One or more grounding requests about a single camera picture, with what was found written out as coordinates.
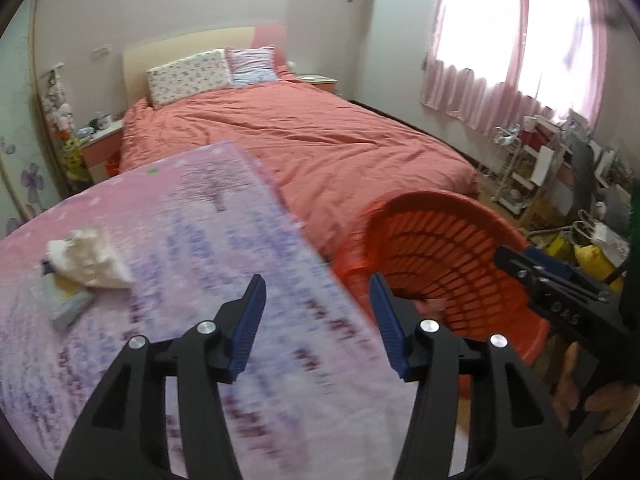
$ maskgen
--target red duvet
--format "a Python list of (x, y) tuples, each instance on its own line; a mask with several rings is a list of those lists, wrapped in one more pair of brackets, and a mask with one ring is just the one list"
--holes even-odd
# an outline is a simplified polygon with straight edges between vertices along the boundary
[(383, 193), (478, 191), (474, 168), (446, 144), (283, 78), (207, 92), (161, 110), (138, 102), (126, 116), (121, 170), (232, 140), (273, 172), (307, 238), (328, 258), (351, 221)]

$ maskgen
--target yellow bag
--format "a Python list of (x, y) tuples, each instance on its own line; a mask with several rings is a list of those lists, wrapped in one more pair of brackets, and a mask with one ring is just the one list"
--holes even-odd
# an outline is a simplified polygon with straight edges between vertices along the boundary
[(546, 255), (561, 262), (575, 261), (574, 246), (567, 238), (567, 233), (558, 233), (558, 236), (549, 244), (549, 247), (544, 249)]
[[(586, 247), (575, 246), (574, 253), (578, 264), (587, 274), (590, 274), (596, 280), (604, 280), (616, 269), (613, 264), (607, 260), (602, 250), (596, 245), (587, 245)], [(609, 288), (615, 293), (620, 294), (623, 283), (622, 278), (618, 278), (609, 285)]]

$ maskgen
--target pillow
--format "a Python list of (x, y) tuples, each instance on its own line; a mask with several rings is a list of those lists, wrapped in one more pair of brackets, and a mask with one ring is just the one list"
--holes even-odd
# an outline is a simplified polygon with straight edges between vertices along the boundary
[(234, 88), (278, 80), (275, 73), (275, 47), (226, 50)]
[(222, 48), (172, 61), (146, 74), (154, 108), (232, 85)]

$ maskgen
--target orange plastic basket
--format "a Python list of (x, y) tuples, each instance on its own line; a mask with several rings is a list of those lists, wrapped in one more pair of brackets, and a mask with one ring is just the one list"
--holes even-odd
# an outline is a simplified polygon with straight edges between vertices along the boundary
[[(532, 364), (549, 325), (527, 308), (522, 286), (494, 266), (499, 245), (521, 251), (527, 244), (479, 202), (439, 190), (393, 192), (360, 214), (333, 270), (372, 320), (369, 279), (382, 272), (399, 297), (446, 300), (452, 332), (478, 340), (504, 334)], [(461, 380), (463, 396), (468, 389)]]

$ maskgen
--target white nightstand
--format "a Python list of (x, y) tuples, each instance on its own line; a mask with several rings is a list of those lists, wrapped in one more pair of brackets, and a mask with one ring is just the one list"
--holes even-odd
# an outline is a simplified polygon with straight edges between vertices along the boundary
[(335, 85), (338, 82), (330, 77), (325, 77), (318, 74), (306, 74), (297, 76), (298, 79), (302, 79), (305, 83), (309, 83), (316, 88), (335, 94)]
[(84, 163), (89, 168), (89, 174), (95, 184), (109, 178), (105, 162), (111, 155), (120, 151), (123, 134), (124, 121), (115, 121), (106, 130), (95, 132), (90, 140), (82, 146)]

